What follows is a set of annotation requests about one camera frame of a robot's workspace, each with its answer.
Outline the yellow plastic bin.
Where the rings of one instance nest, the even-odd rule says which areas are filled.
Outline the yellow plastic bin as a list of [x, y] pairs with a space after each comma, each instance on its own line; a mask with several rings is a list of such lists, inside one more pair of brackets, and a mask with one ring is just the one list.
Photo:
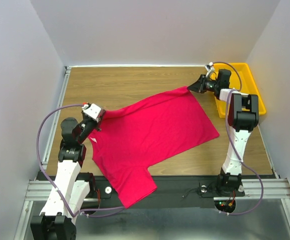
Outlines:
[[[263, 103], [263, 100], [261, 98], [261, 94], [258, 90], [257, 84], [253, 78], [252, 72], [250, 70], [250, 67], [247, 63], [245, 62], [236, 62], [236, 63], [230, 63], [239, 73], [239, 76], [241, 78], [241, 83], [242, 83], [242, 88], [241, 88], [241, 93], [245, 94], [254, 94], [258, 96], [258, 109], [259, 109], [259, 115], [265, 115], [267, 113], [267, 110], [265, 108], [265, 105]], [[212, 79], [215, 80], [216, 74], [219, 73], [220, 69], [227, 69], [231, 71], [231, 77], [230, 77], [230, 88], [235, 88], [239, 89], [240, 85], [240, 80], [235, 73], [235, 71], [228, 65], [224, 63], [215, 63], [213, 65], [215, 69], [215, 73], [212, 74]], [[226, 110], [226, 103], [224, 101], [220, 101], [216, 98], [215, 103], [216, 103], [216, 108], [218, 111], [218, 116], [221, 119], [225, 118], [225, 110]]]

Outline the red t shirt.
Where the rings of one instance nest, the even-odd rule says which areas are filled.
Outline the red t shirt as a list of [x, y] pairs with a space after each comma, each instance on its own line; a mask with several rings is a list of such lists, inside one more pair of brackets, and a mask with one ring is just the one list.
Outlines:
[[219, 137], [187, 87], [108, 111], [89, 135], [92, 159], [125, 208], [156, 189], [149, 167]]

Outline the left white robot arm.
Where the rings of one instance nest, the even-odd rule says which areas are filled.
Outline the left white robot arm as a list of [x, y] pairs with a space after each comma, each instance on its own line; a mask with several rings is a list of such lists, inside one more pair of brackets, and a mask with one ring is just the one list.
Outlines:
[[33, 216], [30, 229], [35, 240], [74, 240], [77, 236], [76, 220], [85, 197], [96, 193], [95, 178], [78, 180], [86, 147], [85, 139], [100, 129], [104, 111], [82, 113], [78, 122], [68, 117], [61, 122], [58, 167], [48, 199], [38, 216]]

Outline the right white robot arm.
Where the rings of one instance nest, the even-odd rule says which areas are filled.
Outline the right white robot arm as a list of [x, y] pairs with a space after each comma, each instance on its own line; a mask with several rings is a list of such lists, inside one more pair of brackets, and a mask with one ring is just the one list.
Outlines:
[[242, 166], [248, 139], [259, 123], [259, 97], [241, 93], [230, 88], [231, 71], [220, 69], [215, 80], [209, 74], [201, 74], [198, 80], [187, 87], [196, 93], [212, 92], [225, 102], [225, 127], [229, 138], [226, 159], [215, 182], [216, 192], [227, 195], [242, 191]]

